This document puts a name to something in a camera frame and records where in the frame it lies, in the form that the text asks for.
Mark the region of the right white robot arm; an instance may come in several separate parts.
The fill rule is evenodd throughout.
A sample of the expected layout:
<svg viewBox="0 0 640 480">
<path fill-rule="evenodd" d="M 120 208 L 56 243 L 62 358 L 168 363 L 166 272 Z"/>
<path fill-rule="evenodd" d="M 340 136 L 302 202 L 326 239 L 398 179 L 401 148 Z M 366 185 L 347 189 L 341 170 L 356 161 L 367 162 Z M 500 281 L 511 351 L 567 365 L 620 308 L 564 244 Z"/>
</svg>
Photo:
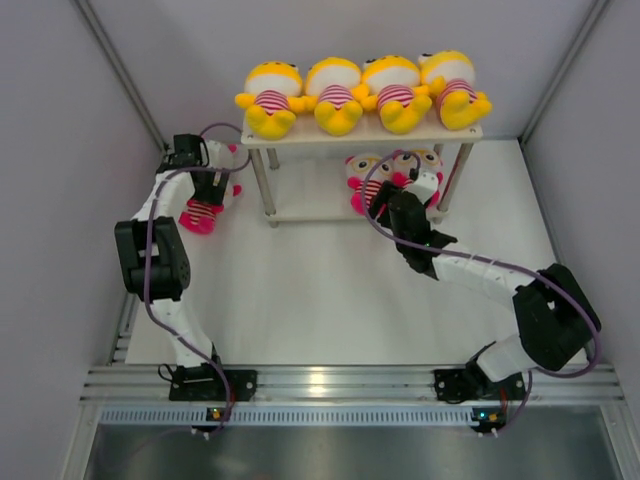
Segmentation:
<svg viewBox="0 0 640 480">
<path fill-rule="evenodd" d="M 468 388 L 491 396 L 507 377 L 532 369 L 559 376 L 588 344 L 600 320 L 564 265 L 531 271 L 463 250 L 458 240 L 431 227 L 424 206 L 429 189 L 384 182 L 366 213 L 393 239 L 409 267 L 436 281 L 480 293 L 510 311 L 515 334 L 483 347 L 465 366 Z"/>
</svg>

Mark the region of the pink toy glasses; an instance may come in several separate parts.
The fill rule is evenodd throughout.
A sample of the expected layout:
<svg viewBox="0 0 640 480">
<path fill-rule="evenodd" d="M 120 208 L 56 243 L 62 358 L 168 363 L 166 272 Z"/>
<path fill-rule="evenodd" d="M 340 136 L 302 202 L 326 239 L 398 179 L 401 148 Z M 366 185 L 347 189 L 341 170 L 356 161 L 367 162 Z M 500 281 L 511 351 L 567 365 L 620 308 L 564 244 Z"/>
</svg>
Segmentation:
<svg viewBox="0 0 640 480">
<path fill-rule="evenodd" d="M 375 153 L 360 153 L 345 160 L 346 184 L 352 190 L 350 204 L 359 215 L 363 215 L 365 210 L 362 197 L 365 198 L 366 207 L 369 207 L 383 183 L 392 180 L 393 161 L 387 160 L 375 169 L 380 159 L 381 156 Z"/>
</svg>

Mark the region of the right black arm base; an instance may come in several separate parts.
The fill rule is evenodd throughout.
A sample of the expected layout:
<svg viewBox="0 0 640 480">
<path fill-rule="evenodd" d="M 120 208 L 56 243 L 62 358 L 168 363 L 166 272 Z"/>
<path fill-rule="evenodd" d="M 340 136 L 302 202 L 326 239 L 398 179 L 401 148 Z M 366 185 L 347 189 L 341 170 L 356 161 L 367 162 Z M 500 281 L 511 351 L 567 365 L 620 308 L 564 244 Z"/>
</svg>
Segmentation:
<svg viewBox="0 0 640 480">
<path fill-rule="evenodd" d="M 441 402 L 460 404 L 476 400 L 523 400 L 525 381 L 521 374 L 493 382 L 476 368 L 436 369 L 436 397 Z"/>
</svg>

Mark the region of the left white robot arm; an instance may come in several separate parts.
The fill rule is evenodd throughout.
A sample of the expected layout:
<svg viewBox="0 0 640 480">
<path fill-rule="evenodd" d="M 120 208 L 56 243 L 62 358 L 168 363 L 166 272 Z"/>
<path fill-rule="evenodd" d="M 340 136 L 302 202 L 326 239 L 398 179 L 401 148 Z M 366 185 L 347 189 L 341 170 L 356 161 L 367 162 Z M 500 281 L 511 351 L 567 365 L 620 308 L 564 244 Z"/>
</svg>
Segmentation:
<svg viewBox="0 0 640 480">
<path fill-rule="evenodd" d="M 214 358 L 214 347 L 185 299 L 191 266 L 181 230 L 213 233 L 219 215 L 242 192 L 229 172 L 239 146 L 193 134 L 174 140 L 174 152 L 158 168 L 151 193 L 131 219 L 116 223 L 114 235 L 126 290 L 168 334 L 176 365 L 199 367 L 191 386 L 210 400 L 223 393 L 226 376 L 205 365 Z"/>
</svg>

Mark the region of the yellow toy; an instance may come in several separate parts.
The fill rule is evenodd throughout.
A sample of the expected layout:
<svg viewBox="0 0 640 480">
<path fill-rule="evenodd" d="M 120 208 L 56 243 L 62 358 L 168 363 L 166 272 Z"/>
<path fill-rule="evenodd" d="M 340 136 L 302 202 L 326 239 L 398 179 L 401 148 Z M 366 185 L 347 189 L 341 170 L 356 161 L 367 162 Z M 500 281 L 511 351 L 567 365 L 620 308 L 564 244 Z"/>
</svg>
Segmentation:
<svg viewBox="0 0 640 480">
<path fill-rule="evenodd" d="M 332 136 L 350 133 L 363 115 L 369 94 L 361 68 L 346 58 L 327 57 L 310 67 L 304 94 L 317 125 Z"/>
<path fill-rule="evenodd" d="M 303 93 L 299 68 L 283 61 L 255 66 L 234 101 L 244 111 L 251 131 L 266 140 L 283 138 L 297 117 L 308 113 L 314 105 L 314 98 Z"/>
<path fill-rule="evenodd" d="M 383 127 L 393 134 L 411 132 L 432 106 L 418 66 L 405 57 L 386 55 L 366 60 L 361 80 L 368 88 L 361 100 L 363 109 L 376 111 Z"/>
<path fill-rule="evenodd" d="M 428 87 L 436 114 L 446 129 L 465 129 L 491 113 L 493 105 L 475 88 L 476 70 L 463 52 L 423 53 L 418 65 L 421 84 Z"/>
</svg>

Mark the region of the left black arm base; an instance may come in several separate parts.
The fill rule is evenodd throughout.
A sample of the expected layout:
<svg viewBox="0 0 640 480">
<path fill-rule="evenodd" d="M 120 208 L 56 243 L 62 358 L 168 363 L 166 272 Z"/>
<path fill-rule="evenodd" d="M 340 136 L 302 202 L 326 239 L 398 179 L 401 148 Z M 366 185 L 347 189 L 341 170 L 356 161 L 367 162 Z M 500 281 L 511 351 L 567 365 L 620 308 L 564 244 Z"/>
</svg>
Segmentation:
<svg viewBox="0 0 640 480">
<path fill-rule="evenodd" d="M 161 364 L 157 368 L 159 377 L 170 384 L 171 401 L 219 401 L 226 400 L 226 388 L 219 373 L 209 364 L 185 368 Z M 258 372 L 251 369 L 225 369 L 223 371 L 230 387 L 230 400 L 249 401 L 257 388 Z"/>
</svg>

